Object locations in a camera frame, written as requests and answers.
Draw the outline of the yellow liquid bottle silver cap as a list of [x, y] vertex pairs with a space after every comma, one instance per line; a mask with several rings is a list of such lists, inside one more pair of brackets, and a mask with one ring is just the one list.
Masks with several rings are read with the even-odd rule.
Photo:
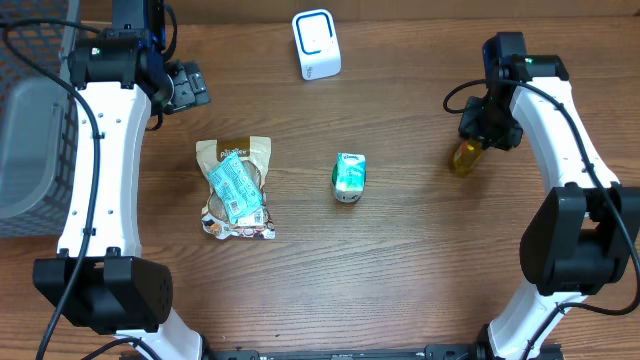
[[463, 140], [452, 157], [452, 168], [456, 175], [467, 176], [484, 152], [481, 142], [473, 139]]

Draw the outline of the snack packet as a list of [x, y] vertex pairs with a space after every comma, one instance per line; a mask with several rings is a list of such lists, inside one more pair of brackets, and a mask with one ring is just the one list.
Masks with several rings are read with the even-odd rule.
[[221, 199], [209, 183], [210, 195], [201, 211], [203, 230], [223, 240], [229, 237], [273, 239], [276, 229], [268, 211], [264, 192], [269, 171], [272, 142], [268, 137], [249, 136], [229, 141], [203, 140], [196, 143], [196, 160], [206, 180], [213, 170], [231, 153], [236, 153], [250, 173], [262, 195], [262, 206], [253, 214], [231, 224]]

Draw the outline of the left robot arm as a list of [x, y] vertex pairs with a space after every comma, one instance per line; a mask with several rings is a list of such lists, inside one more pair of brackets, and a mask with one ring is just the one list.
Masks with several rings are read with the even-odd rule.
[[169, 269], [142, 256], [139, 166], [151, 118], [207, 104], [197, 65], [173, 59], [177, 24], [161, 1], [117, 1], [112, 24], [68, 57], [78, 143], [71, 203], [53, 258], [33, 268], [54, 318], [129, 344], [145, 359], [206, 359], [205, 337], [173, 309]]

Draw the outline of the teal tissue pack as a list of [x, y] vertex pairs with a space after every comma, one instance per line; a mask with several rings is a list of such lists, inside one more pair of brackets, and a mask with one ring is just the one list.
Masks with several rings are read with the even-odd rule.
[[231, 224], [253, 214], [262, 206], [262, 195], [236, 153], [231, 153], [213, 170], [208, 181], [221, 199]]
[[339, 153], [332, 170], [332, 192], [343, 203], [357, 202], [366, 184], [366, 157], [362, 154]]

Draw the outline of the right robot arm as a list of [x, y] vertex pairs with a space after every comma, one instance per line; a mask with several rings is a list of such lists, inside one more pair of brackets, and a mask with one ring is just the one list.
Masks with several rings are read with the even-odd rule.
[[499, 32], [482, 50], [487, 92], [460, 110], [453, 170], [466, 175], [487, 149], [527, 140], [546, 197], [520, 241], [520, 287], [466, 356], [558, 359], [561, 349], [545, 342], [554, 327], [639, 264], [639, 191], [598, 154], [558, 56], [529, 54], [519, 32]]

